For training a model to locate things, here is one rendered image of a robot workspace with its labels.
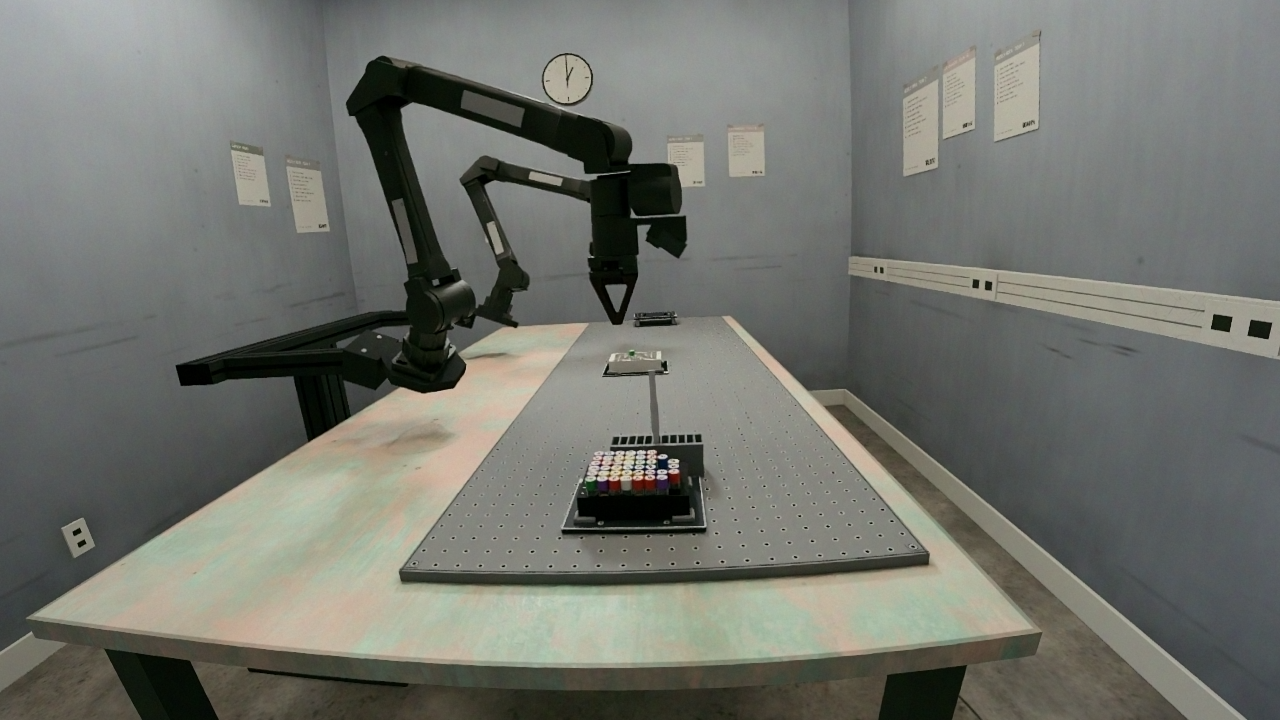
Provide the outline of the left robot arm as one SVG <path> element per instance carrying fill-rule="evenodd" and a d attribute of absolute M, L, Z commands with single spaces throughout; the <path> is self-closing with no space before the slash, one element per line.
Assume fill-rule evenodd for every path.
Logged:
<path fill-rule="evenodd" d="M 479 304 L 477 309 L 512 320 L 513 316 L 509 315 L 509 313 L 512 309 L 511 300 L 513 293 L 529 291 L 530 277 L 521 266 L 518 266 L 517 259 L 513 258 L 515 252 L 509 247 L 509 242 L 506 238 L 497 213 L 486 193 L 485 184 L 498 179 L 500 182 L 506 181 L 515 184 L 524 184 L 538 190 L 562 193 L 586 202 L 590 202 L 589 182 L 593 181 L 559 176 L 529 167 L 518 167 L 486 155 L 479 158 L 474 165 L 470 167 L 463 176 L 461 176 L 460 183 L 465 186 L 465 190 L 468 193 L 477 214 L 477 219 L 481 223 L 486 240 L 494 252 L 497 265 L 500 268 L 497 283 L 493 287 L 494 290 L 492 288 L 492 296 L 486 296 L 484 305 Z"/>

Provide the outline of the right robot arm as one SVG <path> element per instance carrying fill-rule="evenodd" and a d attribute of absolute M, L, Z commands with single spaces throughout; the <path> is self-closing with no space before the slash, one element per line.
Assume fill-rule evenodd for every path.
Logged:
<path fill-rule="evenodd" d="M 686 217 L 653 217 L 678 214 L 678 168 L 672 163 L 628 164 L 632 140 L 625 128 L 412 63 L 375 58 L 346 101 L 348 115 L 355 117 L 369 143 L 408 272 L 404 290 L 411 325 L 392 370 L 436 380 L 456 352 L 445 341 L 447 331 L 454 329 L 451 324 L 471 322 L 476 307 L 474 290 L 461 281 L 458 268 L 447 263 L 433 228 L 402 126 L 401 108 L 410 102 L 541 143 L 582 161 L 584 174 L 607 174 L 589 182 L 591 217 L 631 215 L 631 209 L 636 217 L 646 217 L 611 219 L 612 256 L 639 254 L 637 225 L 650 225 L 645 241 L 654 247 L 676 258 L 684 252 Z M 433 284 L 436 277 L 442 277 L 439 284 Z"/>

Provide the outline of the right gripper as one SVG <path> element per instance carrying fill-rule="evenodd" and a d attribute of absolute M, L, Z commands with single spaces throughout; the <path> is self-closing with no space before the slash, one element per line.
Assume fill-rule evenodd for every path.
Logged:
<path fill-rule="evenodd" d="M 588 258 L 588 266 L 590 266 L 589 281 L 596 292 L 598 299 L 600 299 L 607 315 L 611 319 L 612 325 L 622 324 L 625 319 L 625 313 L 628 307 L 628 301 L 634 292 L 634 286 L 637 281 L 637 258 L 636 255 L 618 255 L 612 256 L 611 250 L 611 219 L 630 218 L 630 215 L 605 215 L 599 218 L 593 218 L 593 255 Z M 617 259 L 611 261 L 611 259 Z M 635 265 L 636 264 L 636 265 Z M 622 268 L 625 266 L 625 272 Z M 605 269 L 605 266 L 608 269 Z M 618 268 L 618 269 L 611 269 Z M 626 284 L 625 297 L 620 306 L 620 311 L 614 311 L 614 306 L 611 302 L 611 297 L 605 290 L 605 284 Z"/>

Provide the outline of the black vial rack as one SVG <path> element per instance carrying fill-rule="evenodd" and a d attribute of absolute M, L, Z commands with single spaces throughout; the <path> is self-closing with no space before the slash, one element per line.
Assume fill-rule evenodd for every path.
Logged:
<path fill-rule="evenodd" d="M 585 478 L 590 464 L 582 478 L 577 495 L 579 518 L 596 518 L 596 520 L 657 520 L 673 519 L 673 516 L 690 515 L 689 498 L 689 469 L 687 462 L 678 462 L 680 489 L 669 489 L 668 495 L 644 496 L 588 496 Z"/>

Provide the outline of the white tube carrier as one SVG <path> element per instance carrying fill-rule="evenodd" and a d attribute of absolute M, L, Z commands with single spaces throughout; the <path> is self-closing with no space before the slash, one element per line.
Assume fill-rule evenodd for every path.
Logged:
<path fill-rule="evenodd" d="M 635 359 L 628 354 L 612 354 L 609 359 L 609 372 L 648 372 L 660 369 L 660 352 L 637 352 Z"/>

